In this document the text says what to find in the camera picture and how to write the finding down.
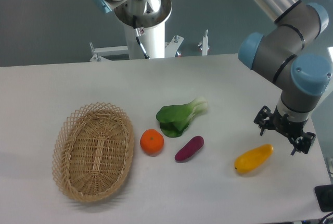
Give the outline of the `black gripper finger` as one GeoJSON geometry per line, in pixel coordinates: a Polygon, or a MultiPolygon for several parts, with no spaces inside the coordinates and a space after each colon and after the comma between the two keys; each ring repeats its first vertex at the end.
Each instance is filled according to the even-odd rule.
{"type": "Polygon", "coordinates": [[[289,137],[289,142],[293,146],[291,155],[293,156],[296,152],[308,154],[310,148],[314,144],[316,134],[312,132],[302,132],[297,138],[289,137]]]}
{"type": "Polygon", "coordinates": [[[253,122],[260,128],[260,136],[262,136],[266,130],[272,130],[271,117],[271,110],[267,106],[263,106],[256,115],[253,122]]]}

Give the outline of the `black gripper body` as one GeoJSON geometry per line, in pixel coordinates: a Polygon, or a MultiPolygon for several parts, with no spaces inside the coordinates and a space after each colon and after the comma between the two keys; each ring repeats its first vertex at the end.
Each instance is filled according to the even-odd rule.
{"type": "Polygon", "coordinates": [[[282,116],[277,110],[269,116],[269,130],[275,130],[290,139],[301,137],[306,123],[307,120],[301,122],[290,121],[288,114],[282,116]]]}

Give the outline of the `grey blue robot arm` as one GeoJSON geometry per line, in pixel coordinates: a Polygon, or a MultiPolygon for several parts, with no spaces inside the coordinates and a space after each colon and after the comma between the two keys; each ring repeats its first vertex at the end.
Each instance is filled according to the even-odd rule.
{"type": "MultiPolygon", "coordinates": [[[[130,59],[175,57],[179,36],[165,43],[170,0],[93,0],[104,13],[114,12],[125,29],[130,59]]],[[[238,51],[239,60],[281,89],[274,111],[264,106],[254,119],[261,131],[285,136],[294,152],[308,153],[316,135],[304,132],[310,114],[326,91],[332,64],[325,57],[301,54],[329,23],[325,8],[302,0],[254,0],[276,24],[269,35],[250,34],[238,51]]]]}

